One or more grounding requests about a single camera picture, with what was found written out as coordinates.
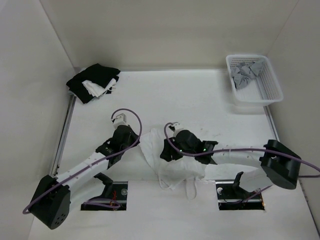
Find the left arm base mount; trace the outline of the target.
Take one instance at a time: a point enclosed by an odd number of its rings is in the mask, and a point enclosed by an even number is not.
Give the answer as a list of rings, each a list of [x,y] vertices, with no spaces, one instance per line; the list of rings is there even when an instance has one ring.
[[[103,184],[103,190],[83,203],[81,211],[126,211],[128,187],[127,181],[113,181],[103,173],[97,174],[95,179],[98,183]]]

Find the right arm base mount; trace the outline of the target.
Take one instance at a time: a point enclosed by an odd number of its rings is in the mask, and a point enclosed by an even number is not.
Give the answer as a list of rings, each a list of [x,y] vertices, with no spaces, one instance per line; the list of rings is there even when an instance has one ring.
[[[240,188],[239,172],[234,180],[220,180],[215,182],[218,208],[220,211],[265,210],[262,194],[257,191],[248,192]]]

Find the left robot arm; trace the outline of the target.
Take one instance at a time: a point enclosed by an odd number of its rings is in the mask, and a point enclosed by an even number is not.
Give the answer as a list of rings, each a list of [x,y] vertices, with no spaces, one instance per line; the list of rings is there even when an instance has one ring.
[[[92,179],[104,178],[103,171],[113,167],[127,150],[140,143],[141,133],[142,130],[136,134],[126,124],[117,126],[113,136],[86,160],[57,176],[44,176],[24,213],[32,214],[50,230],[58,228],[69,215],[76,191]]]

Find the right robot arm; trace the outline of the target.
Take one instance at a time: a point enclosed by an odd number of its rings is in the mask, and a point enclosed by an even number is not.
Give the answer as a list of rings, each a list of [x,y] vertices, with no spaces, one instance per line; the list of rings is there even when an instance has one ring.
[[[192,157],[204,165],[234,164],[253,167],[253,171],[240,172],[234,179],[232,192],[238,198],[249,192],[276,185],[287,190],[297,186],[300,157],[277,140],[270,139],[261,151],[236,151],[217,141],[200,140],[186,129],[176,129],[173,136],[164,139],[160,158],[170,162]]]

